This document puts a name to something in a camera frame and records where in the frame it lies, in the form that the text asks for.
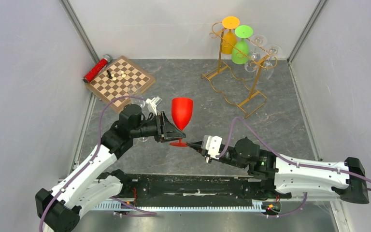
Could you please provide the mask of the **red wine glass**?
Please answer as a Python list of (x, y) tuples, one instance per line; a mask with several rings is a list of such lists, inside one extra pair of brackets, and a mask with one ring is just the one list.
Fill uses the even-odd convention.
[(180, 131), (184, 130), (192, 118), (193, 104), (193, 100), (186, 97), (173, 98), (171, 101), (171, 116)]

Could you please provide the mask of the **clear green-rimmed wine glass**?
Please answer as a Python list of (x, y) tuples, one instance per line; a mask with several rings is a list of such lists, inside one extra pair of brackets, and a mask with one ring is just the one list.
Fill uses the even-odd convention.
[(138, 138), (138, 140), (141, 141), (141, 142), (146, 142), (146, 141), (149, 140), (149, 138), (148, 137), (140, 137), (140, 138)]

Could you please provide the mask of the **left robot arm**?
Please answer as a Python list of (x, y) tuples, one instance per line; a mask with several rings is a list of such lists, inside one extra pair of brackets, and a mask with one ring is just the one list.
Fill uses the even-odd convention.
[(49, 226), (55, 232), (71, 232), (80, 219), (104, 200), (119, 195), (127, 197), (132, 184), (114, 175), (92, 185), (95, 179), (133, 146), (133, 140), (154, 137), (156, 142), (170, 142), (186, 137), (164, 112), (144, 119), (142, 108), (128, 104), (119, 119), (100, 138), (91, 154), (51, 190), (41, 189), (35, 195), (39, 230)]

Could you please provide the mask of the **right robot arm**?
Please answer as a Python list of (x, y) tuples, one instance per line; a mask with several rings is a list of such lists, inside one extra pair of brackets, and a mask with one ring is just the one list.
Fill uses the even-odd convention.
[(369, 203), (367, 183), (356, 177), (357, 174), (365, 176), (365, 169), (358, 158), (319, 162), (283, 154), (277, 157), (247, 137), (239, 139), (235, 146), (228, 146), (226, 153), (217, 158), (225, 148), (221, 141), (221, 137), (206, 135), (202, 141), (186, 145), (201, 153), (208, 163), (218, 161), (246, 169), (248, 175), (261, 181), (259, 189), (265, 197), (307, 192), (338, 196), (349, 203)]

